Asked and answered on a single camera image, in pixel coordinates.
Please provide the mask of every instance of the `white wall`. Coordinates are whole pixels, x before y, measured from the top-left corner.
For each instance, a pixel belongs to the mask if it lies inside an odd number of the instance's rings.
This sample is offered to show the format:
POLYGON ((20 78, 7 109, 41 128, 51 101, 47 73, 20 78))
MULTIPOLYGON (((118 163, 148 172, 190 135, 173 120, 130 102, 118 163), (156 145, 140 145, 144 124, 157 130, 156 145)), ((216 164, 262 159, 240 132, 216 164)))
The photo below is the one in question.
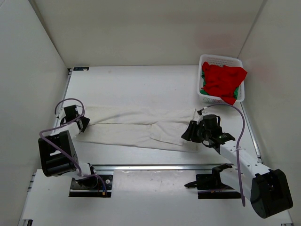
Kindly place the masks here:
POLYGON ((1 226, 18 223, 67 74, 29 2, 0 0, 1 226))
POLYGON ((301 1, 268 0, 239 58, 263 160, 286 173, 301 225, 301 1))
POLYGON ((68 67, 237 57, 262 0, 36 0, 68 67))

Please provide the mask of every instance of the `cable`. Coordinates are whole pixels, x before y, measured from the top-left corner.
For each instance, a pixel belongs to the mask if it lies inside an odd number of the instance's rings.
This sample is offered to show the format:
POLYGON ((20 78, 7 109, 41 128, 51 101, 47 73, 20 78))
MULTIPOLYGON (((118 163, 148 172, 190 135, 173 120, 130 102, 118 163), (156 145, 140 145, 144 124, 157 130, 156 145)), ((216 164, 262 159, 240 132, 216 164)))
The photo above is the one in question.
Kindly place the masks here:
POLYGON ((203 107, 200 112, 202 112, 203 110, 205 110, 206 108, 208 107, 213 107, 213 106, 216 106, 216 105, 225 105, 225 106, 229 106, 229 107, 232 107, 234 109, 236 109, 239 114, 241 115, 241 118, 243 120, 243 127, 241 129, 241 133, 237 139, 237 143, 236 143, 236 160, 237 160, 237 169, 238 169, 238 182, 239 182, 239 190, 240 190, 240 197, 241 197, 241 202, 243 204, 243 206, 246 206, 246 199, 245 199, 245 196, 244 196, 244 191, 243 191, 243 184, 242 184, 242 180, 241 180, 241 169, 240 169, 240 160, 239 160, 239 143, 240 143, 240 140, 243 136, 243 133, 245 131, 245 126, 246 126, 246 122, 245 122, 245 118, 244 118, 244 115, 243 113, 241 112, 241 110, 239 110, 237 107, 235 106, 232 106, 232 105, 229 105, 229 104, 213 104, 213 105, 209 105, 207 107, 203 107))
POLYGON ((97 179, 96 184, 95 184, 93 187, 88 187, 88 186, 85 186, 85 187, 88 188, 88 189, 93 189, 93 188, 95 188, 95 187, 98 185, 98 183, 99 183, 98 177, 96 177, 96 179, 97 179))
POLYGON ((75 122, 76 120, 80 119, 81 117, 83 117, 83 116, 85 115, 84 104, 83 104, 80 100, 78 100, 78 99, 76 99, 76 98, 67 98, 67 99, 64 99, 64 100, 58 102, 57 105, 55 106, 55 114, 56 114, 56 110, 57 110, 58 106, 60 105, 60 103, 66 101, 66 100, 76 100, 76 101, 78 101, 78 102, 81 104, 81 107, 82 107, 82 112, 81 112, 81 114, 80 114, 78 117, 76 117, 75 119, 72 119, 71 121, 69 121, 69 122, 67 122, 67 123, 65 123, 65 124, 63 124, 63 125, 60 125, 60 126, 58 126, 58 127, 54 127, 54 128, 52 128, 52 129, 44 129, 44 130, 42 130, 42 131, 39 133, 39 135, 40 135, 40 137, 41 137, 44 141, 46 141, 48 144, 50 144, 51 146, 53 146, 56 150, 60 151, 67 159, 69 159, 69 160, 74 164, 74 166, 79 170, 78 175, 79 175, 80 177, 82 177, 82 176, 87 177, 87 178, 89 178, 89 177, 97 177, 97 179, 99 179, 99 180, 101 181, 101 183, 103 184, 103 191, 104 191, 105 193, 107 193, 107 189, 106 189, 105 183, 104 183, 103 179, 102 179, 99 175, 97 175, 97 174, 82 175, 82 170, 81 170, 79 164, 78 164, 78 163, 77 163, 70 155, 68 155, 67 152, 65 152, 62 148, 60 148, 59 146, 57 146, 57 145, 56 145, 55 143, 53 143, 52 141, 48 140, 48 139, 43 135, 43 133, 45 133, 45 132, 50 132, 50 131, 53 131, 53 130, 56 130, 56 129, 63 128, 64 126, 69 125, 69 124, 75 122))
POLYGON ((224 187, 224 188, 218 188, 218 189, 211 189, 211 190, 205 190, 205 191, 200 191, 200 192, 198 192, 198 193, 208 193, 208 192, 211 192, 211 193, 213 193, 213 192, 221 192, 222 190, 224 190, 224 189, 226 189, 226 188, 228 188, 229 186, 226 186, 226 187, 224 187))

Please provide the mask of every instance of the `white table surface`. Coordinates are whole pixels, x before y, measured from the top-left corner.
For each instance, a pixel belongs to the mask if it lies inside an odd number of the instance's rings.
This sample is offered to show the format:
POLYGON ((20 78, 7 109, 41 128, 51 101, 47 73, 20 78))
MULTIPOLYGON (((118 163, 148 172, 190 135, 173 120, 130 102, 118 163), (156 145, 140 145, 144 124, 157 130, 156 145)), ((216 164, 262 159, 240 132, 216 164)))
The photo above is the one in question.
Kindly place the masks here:
MULTIPOLYGON (((66 98, 85 105, 139 105, 154 108, 201 108, 196 93, 197 66, 90 67, 73 72, 66 98)), ((239 114, 228 107, 208 112, 222 118, 224 132, 240 134, 239 114)), ((241 146, 256 157, 248 129, 241 146)), ((197 153, 184 153, 116 145, 75 143, 83 162, 92 164, 220 164, 227 162, 214 149, 201 146, 197 153)), ((240 199, 198 200, 195 189, 185 189, 195 180, 195 171, 114 171, 111 198, 68 197, 71 178, 44 176, 38 170, 28 193, 22 219, 32 226, 280 226, 291 223, 288 211, 261 219, 249 201, 240 199)))
MULTIPOLYGON (((200 109, 207 106, 197 94, 198 66, 106 66, 73 71, 66 98, 84 105, 148 106, 161 109, 200 109)), ((241 109, 240 103, 235 106, 241 109)), ((238 137, 242 128, 239 113, 226 106, 206 110, 221 116, 224 132, 238 137)), ((214 149, 199 146, 194 153, 74 142, 83 162, 103 165, 222 164, 227 161, 214 149)), ((240 146, 257 157, 249 130, 240 146)))

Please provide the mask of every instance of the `red cloth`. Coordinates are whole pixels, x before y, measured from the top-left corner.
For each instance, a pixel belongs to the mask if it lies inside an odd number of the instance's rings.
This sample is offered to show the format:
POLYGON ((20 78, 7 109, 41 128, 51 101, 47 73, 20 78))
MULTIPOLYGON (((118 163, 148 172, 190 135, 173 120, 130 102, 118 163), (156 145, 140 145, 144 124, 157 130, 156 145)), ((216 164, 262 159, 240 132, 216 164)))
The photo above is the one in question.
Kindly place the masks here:
POLYGON ((220 67, 208 62, 203 63, 202 69, 205 73, 205 92, 234 105, 234 91, 246 78, 247 72, 242 67, 220 67))

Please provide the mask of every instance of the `white panel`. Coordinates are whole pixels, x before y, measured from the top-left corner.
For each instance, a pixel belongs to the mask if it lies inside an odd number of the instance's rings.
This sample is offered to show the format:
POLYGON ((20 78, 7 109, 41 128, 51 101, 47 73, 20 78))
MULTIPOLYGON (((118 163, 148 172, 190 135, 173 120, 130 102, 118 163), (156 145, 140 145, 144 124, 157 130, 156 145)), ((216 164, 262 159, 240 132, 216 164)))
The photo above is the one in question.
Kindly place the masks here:
POLYGON ((280 226, 287 211, 268 219, 240 199, 199 200, 185 183, 187 172, 114 173, 111 198, 68 197, 71 178, 44 176, 38 170, 24 211, 32 226, 280 226))
POLYGON ((262 0, 36 0, 68 67, 237 57, 262 0))
POLYGON ((263 160, 286 173, 293 196, 290 213, 301 224, 301 1, 268 1, 240 59, 248 115, 263 160))
MULTIPOLYGON (((208 103, 196 92, 198 66, 113 66, 90 67, 89 71, 73 71, 66 98, 78 98, 85 105, 148 106, 155 109, 198 110, 208 103)), ((206 109, 222 118, 224 132, 238 137, 242 128, 239 113, 230 107, 206 109)), ((214 149, 199 145, 196 153, 118 145, 74 143, 78 157, 91 164, 220 164, 228 162, 214 149)), ((240 145, 256 158, 246 128, 240 145)))
POLYGON ((27 0, 0 6, 0 225, 17 225, 67 70, 27 0))

